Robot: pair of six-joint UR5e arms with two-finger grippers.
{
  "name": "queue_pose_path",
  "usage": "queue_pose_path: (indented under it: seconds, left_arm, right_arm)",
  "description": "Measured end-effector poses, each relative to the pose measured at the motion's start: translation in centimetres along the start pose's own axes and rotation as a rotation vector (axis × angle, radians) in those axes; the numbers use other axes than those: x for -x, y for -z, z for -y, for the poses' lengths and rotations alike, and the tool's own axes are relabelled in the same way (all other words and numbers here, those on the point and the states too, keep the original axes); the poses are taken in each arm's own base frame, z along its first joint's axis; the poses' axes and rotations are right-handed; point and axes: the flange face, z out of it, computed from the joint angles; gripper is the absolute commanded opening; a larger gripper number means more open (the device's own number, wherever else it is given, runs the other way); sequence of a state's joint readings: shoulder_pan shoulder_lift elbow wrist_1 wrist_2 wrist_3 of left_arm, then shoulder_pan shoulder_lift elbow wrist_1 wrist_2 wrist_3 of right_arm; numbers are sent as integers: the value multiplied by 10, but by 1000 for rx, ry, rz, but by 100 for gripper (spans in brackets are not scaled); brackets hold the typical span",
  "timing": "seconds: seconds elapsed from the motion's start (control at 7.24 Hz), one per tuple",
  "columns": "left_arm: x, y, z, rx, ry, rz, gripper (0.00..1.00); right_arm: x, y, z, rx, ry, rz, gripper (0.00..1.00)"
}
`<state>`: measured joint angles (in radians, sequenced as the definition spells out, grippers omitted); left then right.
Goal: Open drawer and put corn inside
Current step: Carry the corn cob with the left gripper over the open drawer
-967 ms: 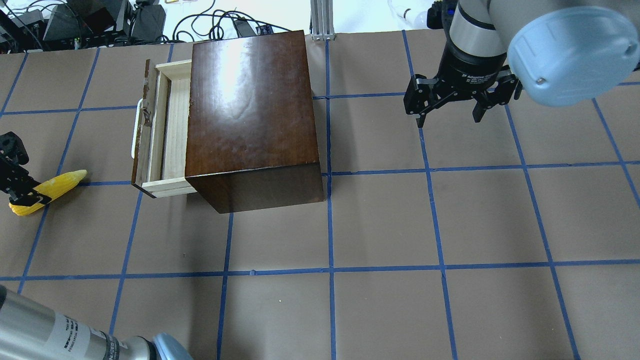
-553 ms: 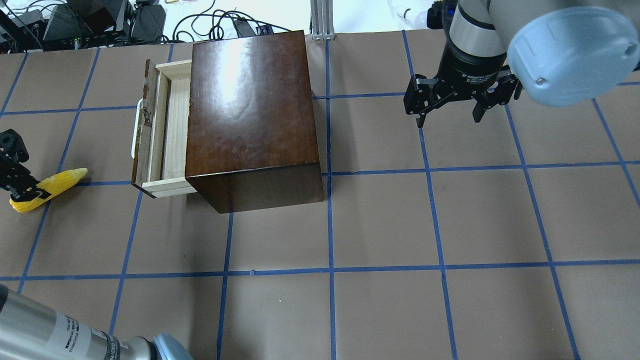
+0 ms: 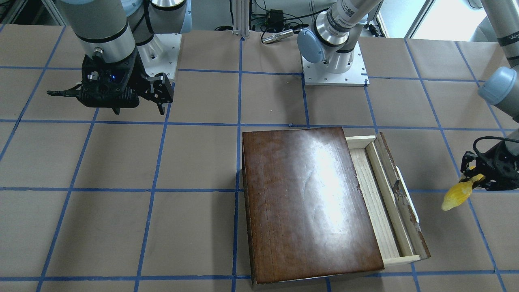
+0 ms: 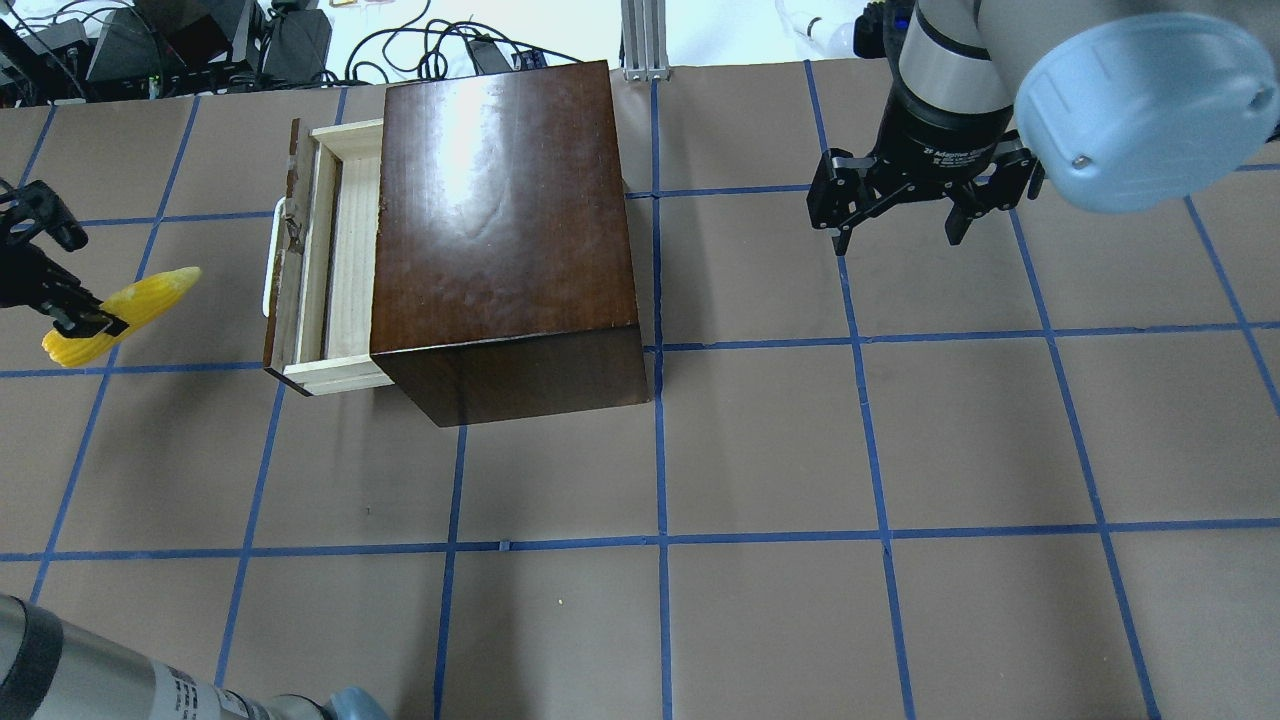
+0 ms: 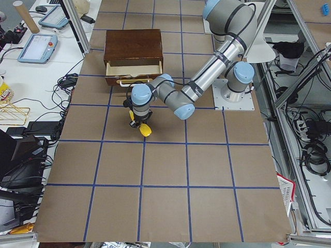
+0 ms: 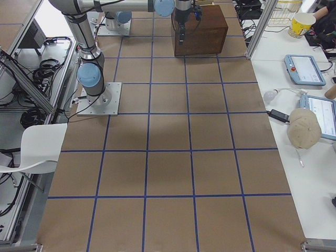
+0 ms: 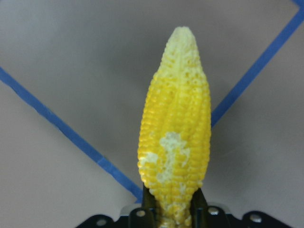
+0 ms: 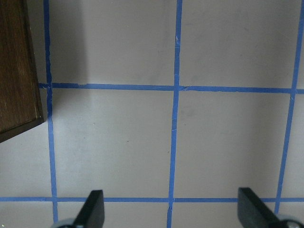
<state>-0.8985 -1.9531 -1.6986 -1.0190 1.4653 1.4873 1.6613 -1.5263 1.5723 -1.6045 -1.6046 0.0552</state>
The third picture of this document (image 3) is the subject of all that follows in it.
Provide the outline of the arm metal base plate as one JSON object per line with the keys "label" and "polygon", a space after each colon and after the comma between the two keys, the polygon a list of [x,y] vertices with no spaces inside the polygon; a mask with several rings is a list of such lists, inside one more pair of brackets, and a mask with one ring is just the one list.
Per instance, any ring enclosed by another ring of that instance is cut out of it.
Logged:
{"label": "arm metal base plate", "polygon": [[368,86],[370,84],[360,44],[347,53],[336,52],[327,64],[301,57],[305,85]]}
{"label": "arm metal base plate", "polygon": [[156,34],[147,44],[138,46],[145,72],[150,77],[165,73],[175,81],[181,41],[181,34]]}

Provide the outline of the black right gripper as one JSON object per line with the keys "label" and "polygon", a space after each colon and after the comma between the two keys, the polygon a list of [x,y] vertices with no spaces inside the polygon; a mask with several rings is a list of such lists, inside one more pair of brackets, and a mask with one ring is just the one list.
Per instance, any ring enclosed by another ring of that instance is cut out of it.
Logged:
{"label": "black right gripper", "polygon": [[[107,82],[109,84],[128,83],[131,76],[143,72],[140,57],[133,51],[118,62],[109,62],[103,52],[86,55],[83,60],[83,83]],[[52,97],[78,98],[82,83],[77,83],[67,90],[47,90]],[[141,97],[157,105],[160,115],[165,114],[165,106],[174,101],[174,88],[166,73],[158,73],[153,77],[144,77],[141,81]]]}

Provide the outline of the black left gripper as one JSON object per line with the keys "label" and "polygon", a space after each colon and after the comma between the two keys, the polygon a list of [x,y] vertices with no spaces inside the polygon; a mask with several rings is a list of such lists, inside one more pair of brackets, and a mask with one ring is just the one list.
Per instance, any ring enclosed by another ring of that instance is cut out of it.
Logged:
{"label": "black left gripper", "polygon": [[506,147],[506,141],[500,141],[490,148],[485,155],[481,152],[465,152],[462,157],[462,179],[471,179],[473,188],[487,191],[515,190],[519,186],[518,155],[513,155]]}

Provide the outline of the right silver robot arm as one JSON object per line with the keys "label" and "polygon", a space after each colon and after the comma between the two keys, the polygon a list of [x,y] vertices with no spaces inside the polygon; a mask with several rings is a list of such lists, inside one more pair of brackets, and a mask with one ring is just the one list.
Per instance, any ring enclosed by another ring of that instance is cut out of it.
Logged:
{"label": "right silver robot arm", "polygon": [[92,108],[136,108],[154,102],[161,115],[174,100],[180,45],[191,31],[189,0],[59,0],[57,8],[85,50],[81,81],[47,95]]}

